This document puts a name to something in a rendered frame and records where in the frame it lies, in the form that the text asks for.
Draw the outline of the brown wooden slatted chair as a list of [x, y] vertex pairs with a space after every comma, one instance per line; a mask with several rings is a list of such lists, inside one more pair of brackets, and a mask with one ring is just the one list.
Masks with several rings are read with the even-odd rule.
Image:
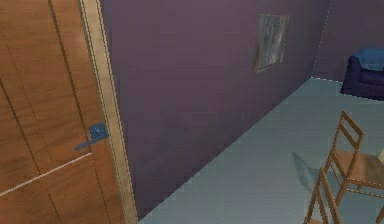
[[318, 171], [303, 224], [346, 224], [323, 168]]
[[361, 152], [365, 132], [342, 111], [324, 171], [335, 175], [339, 205], [346, 192], [384, 199], [384, 164], [375, 155]]

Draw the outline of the brown wooden room door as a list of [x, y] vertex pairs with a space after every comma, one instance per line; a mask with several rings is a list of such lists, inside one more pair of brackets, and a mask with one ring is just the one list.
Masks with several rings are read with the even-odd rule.
[[0, 224], [138, 224], [101, 0], [0, 0]]

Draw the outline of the grey framed wall picture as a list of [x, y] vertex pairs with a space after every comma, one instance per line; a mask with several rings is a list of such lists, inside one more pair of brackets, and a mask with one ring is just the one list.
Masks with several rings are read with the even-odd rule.
[[260, 73], [283, 61], [290, 24], [289, 15], [260, 14], [258, 17], [253, 71]]

